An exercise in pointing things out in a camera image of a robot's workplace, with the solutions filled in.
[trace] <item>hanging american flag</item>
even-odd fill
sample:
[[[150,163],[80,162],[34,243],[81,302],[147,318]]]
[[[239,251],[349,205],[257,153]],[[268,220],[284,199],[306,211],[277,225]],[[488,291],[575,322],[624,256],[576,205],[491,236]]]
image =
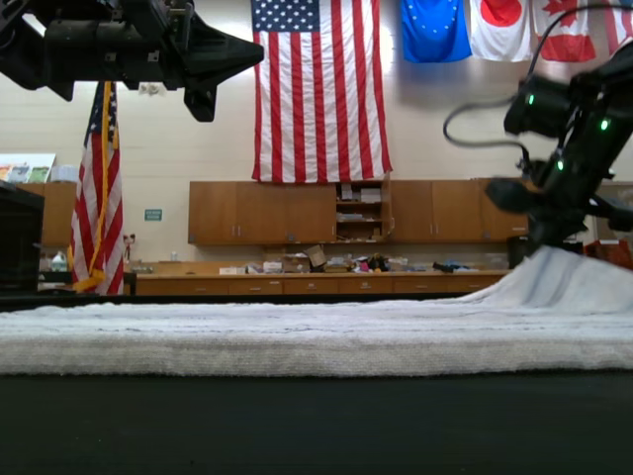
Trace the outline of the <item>hanging american flag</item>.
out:
[[[632,0],[603,0],[603,3],[633,7]],[[626,39],[633,38],[633,12],[631,10],[606,10],[604,21],[609,53],[614,54]]]
[[[72,215],[70,262],[74,287],[123,292],[123,199],[116,83],[100,82],[90,115]]]
[[[379,0],[252,0],[253,179],[314,183],[391,171]]]

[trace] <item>folded cloth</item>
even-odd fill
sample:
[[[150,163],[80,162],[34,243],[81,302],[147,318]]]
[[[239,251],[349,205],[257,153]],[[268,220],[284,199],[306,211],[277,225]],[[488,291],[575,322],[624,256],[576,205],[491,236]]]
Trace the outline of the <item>folded cloth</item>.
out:
[[[543,248],[460,299],[0,314],[0,374],[424,376],[633,369],[633,272]]]

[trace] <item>canadian flag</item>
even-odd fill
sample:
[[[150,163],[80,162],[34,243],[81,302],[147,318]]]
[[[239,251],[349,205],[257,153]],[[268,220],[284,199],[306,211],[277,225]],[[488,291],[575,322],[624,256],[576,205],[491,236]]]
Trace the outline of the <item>canadian flag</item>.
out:
[[[603,0],[605,4],[633,6],[632,0]],[[606,39],[609,52],[614,54],[627,38],[633,38],[633,12],[631,10],[606,10]]]
[[[584,7],[588,0],[532,0],[534,30],[539,42],[545,30],[567,10]],[[550,33],[541,51],[544,59],[563,62],[584,62],[595,58],[589,36],[587,11],[562,20]]]
[[[528,0],[471,0],[471,50],[493,61],[530,58]]]

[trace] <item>wooden countertop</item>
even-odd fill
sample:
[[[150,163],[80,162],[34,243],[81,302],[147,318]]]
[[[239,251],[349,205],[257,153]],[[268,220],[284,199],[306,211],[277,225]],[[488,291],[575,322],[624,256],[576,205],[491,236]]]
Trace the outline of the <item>wooden countertop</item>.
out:
[[[342,272],[342,273],[305,273],[305,274],[244,274],[244,275],[220,275],[220,274],[139,274],[137,280],[188,280],[188,279],[348,279],[348,278],[386,278],[386,277],[479,277],[479,276],[504,276],[510,270],[480,270],[468,272],[454,272],[452,274],[437,271],[428,272]]]

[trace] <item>european union flag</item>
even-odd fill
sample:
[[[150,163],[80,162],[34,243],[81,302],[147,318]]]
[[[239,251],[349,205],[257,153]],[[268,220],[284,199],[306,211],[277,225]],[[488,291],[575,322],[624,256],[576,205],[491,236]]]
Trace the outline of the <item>european union flag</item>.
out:
[[[451,62],[470,56],[462,0],[401,0],[405,59]]]

